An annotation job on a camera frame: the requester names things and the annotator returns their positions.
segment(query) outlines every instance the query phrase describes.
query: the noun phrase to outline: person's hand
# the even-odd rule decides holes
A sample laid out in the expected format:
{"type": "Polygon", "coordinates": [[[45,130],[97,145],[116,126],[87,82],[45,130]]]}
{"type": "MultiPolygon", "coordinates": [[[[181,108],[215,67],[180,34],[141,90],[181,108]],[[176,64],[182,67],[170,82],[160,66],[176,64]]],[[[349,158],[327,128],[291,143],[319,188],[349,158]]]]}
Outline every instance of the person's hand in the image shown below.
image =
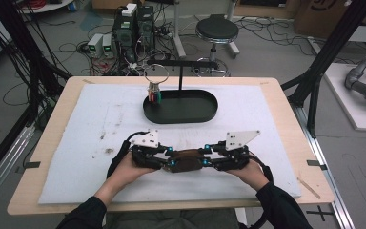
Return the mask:
{"type": "Polygon", "coordinates": [[[249,163],[241,170],[228,170],[228,174],[239,177],[243,182],[249,184],[253,189],[259,191],[269,180],[266,179],[259,164],[249,159],[249,163]]]}
{"type": "Polygon", "coordinates": [[[133,183],[139,177],[155,171],[149,168],[139,168],[132,161],[132,153],[127,153],[115,168],[112,175],[105,181],[99,190],[94,194],[108,206],[114,196],[126,185],[133,183]]]}

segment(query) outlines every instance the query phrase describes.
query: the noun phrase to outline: stool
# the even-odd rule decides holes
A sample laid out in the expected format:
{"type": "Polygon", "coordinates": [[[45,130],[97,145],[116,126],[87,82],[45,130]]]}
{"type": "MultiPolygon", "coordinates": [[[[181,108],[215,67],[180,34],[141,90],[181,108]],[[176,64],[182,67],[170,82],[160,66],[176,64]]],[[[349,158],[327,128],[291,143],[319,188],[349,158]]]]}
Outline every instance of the stool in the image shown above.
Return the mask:
{"type": "Polygon", "coordinates": [[[194,69],[194,73],[197,76],[202,74],[209,76],[217,76],[215,74],[222,74],[222,76],[231,76],[228,72],[227,65],[219,59],[215,58],[216,44],[229,44],[233,42],[239,34],[239,28],[237,25],[224,18],[223,15],[211,15],[209,18],[201,20],[197,23],[195,33],[201,39],[213,43],[210,51],[210,57],[200,58],[197,61],[213,61],[218,64],[218,68],[206,69],[201,71],[200,69],[194,69]]]}

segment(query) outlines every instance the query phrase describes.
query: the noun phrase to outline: black sleeve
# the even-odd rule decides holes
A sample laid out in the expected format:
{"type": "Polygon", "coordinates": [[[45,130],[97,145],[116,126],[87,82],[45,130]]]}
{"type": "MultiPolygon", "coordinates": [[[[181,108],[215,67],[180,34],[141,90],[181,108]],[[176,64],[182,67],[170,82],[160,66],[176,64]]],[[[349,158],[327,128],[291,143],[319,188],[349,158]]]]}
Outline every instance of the black sleeve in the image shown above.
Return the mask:
{"type": "Polygon", "coordinates": [[[99,198],[91,197],[67,214],[57,229],[101,229],[106,211],[105,204],[99,198]]]}
{"type": "Polygon", "coordinates": [[[312,228],[295,200],[271,182],[257,194],[266,219],[274,228],[312,228]]]}

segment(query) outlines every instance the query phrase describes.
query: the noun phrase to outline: wooden table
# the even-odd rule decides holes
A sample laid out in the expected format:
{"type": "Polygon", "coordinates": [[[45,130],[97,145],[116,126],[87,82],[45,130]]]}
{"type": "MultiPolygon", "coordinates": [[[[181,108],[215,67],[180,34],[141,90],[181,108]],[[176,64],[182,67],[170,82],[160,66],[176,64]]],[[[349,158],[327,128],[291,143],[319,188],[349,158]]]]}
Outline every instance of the wooden table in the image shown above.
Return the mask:
{"type": "MultiPolygon", "coordinates": [[[[51,119],[41,136],[30,161],[41,161],[39,168],[27,169],[10,201],[8,212],[11,215],[32,215],[68,213],[78,204],[38,204],[43,190],[53,154],[65,131],[80,92],[86,84],[147,84],[144,77],[82,77],[71,78],[56,105],[51,119]]],[[[165,84],[178,85],[178,77],[170,77],[165,84]]],[[[309,166],[307,160],[315,160],[311,148],[295,118],[280,85],[274,78],[250,77],[186,77],[184,85],[259,85],[264,93],[276,128],[281,137],[295,176],[301,188],[299,204],[330,203],[334,195],[319,166],[309,166]]],[[[258,201],[213,200],[213,201],[168,201],[145,203],[117,203],[109,211],[195,209],[217,207],[260,206],[258,201]]]]}

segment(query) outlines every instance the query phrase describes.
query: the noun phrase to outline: black stand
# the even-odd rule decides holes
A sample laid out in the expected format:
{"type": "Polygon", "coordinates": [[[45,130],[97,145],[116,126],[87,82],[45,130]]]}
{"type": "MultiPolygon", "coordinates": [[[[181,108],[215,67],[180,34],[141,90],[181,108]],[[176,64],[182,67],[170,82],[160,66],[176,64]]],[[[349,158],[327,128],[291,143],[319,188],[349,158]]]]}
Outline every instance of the black stand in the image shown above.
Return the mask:
{"type": "Polygon", "coordinates": [[[154,123],[197,123],[206,122],[215,117],[218,102],[215,96],[203,90],[182,90],[183,67],[217,68],[214,62],[149,60],[148,65],[180,67],[179,89],[161,91],[162,100],[153,104],[148,98],[144,100],[144,114],[154,123]]]}
{"type": "Polygon", "coordinates": [[[365,16],[366,0],[354,0],[307,72],[281,85],[284,91],[298,84],[295,92],[288,97],[289,102],[296,107],[303,107],[305,99],[311,94],[307,128],[312,137],[316,137],[315,118],[320,80],[365,16]]]}

